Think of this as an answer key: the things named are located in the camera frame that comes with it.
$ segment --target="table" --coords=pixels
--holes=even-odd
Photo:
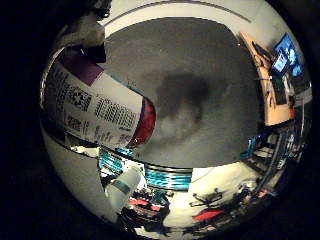
[[[240,32],[240,37],[242,38],[246,47],[248,48],[253,58],[253,61],[257,67],[259,78],[261,79],[260,83],[264,99],[265,125],[272,126],[290,120],[292,118],[292,112],[288,104],[288,95],[286,96],[286,104],[275,104],[275,93],[272,87],[272,83],[269,79],[269,70],[271,68],[271,63],[266,58],[260,56],[257,53],[256,49],[252,45],[252,42],[256,43],[256,41],[248,33]]]

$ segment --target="fisheye lens view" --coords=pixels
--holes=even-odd
[[[286,20],[264,0],[87,2],[48,44],[35,91],[66,189],[138,238],[219,237],[259,217],[312,126]]]

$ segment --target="desk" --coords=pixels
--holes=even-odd
[[[271,68],[271,63],[267,61],[264,57],[260,56],[255,48],[252,45],[252,41],[254,39],[245,32],[240,32],[240,37],[243,39],[246,44],[255,65],[257,66],[257,71],[259,74],[259,78],[261,79],[269,79],[269,70]],[[289,104],[276,105],[275,104],[275,93],[273,88],[271,88],[271,92],[268,95],[268,87],[272,86],[270,80],[260,80],[263,99],[264,99],[264,122],[266,126],[272,126],[275,124],[279,124],[285,121],[288,121],[292,118],[292,114],[290,111]]]

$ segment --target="dark background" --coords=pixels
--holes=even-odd
[[[221,239],[318,239],[320,2],[270,0],[300,42],[311,72],[313,128],[300,168],[274,204]],[[54,36],[84,1],[0,5],[0,239],[123,239],[91,215],[55,175],[37,117],[38,82]]]

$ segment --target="computer monitor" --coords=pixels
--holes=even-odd
[[[280,49],[278,56],[274,60],[271,70],[273,73],[277,74],[280,78],[287,72],[289,66],[289,59],[285,52]]]
[[[302,73],[302,66],[299,62],[298,53],[288,33],[285,33],[280,42],[275,46],[279,53],[281,49],[287,55],[290,62],[290,70],[293,76],[298,76]]]

